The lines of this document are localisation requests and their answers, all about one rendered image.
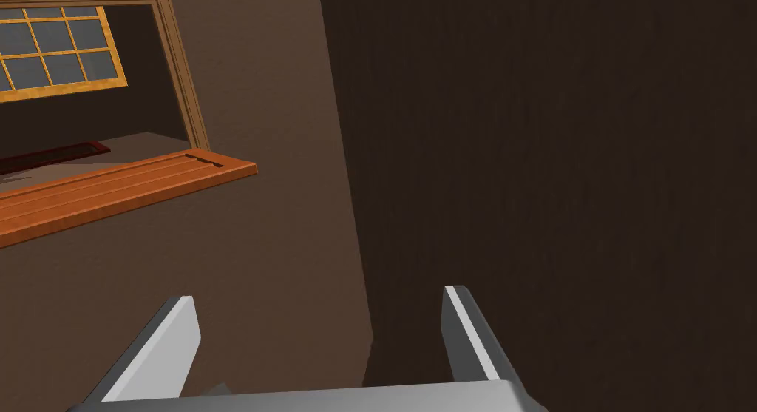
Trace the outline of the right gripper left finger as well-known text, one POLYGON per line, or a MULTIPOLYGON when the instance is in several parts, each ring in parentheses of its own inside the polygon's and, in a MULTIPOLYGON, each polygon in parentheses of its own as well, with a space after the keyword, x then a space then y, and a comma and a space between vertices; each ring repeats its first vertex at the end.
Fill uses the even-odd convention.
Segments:
POLYGON ((168 298, 85 402, 178 398, 200 341, 193 297, 168 298))

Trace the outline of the yellow framed window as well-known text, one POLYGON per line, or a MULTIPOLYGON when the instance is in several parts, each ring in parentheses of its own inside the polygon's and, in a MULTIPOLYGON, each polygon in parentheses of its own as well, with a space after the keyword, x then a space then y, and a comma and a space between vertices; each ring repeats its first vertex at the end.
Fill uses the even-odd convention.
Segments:
POLYGON ((0 103, 127 86, 104 8, 0 8, 0 103))

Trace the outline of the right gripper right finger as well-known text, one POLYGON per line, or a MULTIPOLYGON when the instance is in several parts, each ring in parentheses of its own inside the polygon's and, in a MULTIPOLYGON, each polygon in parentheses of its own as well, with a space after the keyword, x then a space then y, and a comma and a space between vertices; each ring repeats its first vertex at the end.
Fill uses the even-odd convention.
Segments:
POLYGON ((521 381, 467 287, 444 286, 441 334, 456 382, 521 381))

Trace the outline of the dark red flat slab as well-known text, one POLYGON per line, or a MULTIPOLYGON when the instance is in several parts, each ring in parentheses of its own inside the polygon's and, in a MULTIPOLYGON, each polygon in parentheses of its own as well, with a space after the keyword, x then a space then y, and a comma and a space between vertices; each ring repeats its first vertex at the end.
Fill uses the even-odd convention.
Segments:
POLYGON ((52 164, 108 154, 111 148, 97 141, 75 143, 29 154, 0 158, 0 175, 12 174, 52 164))

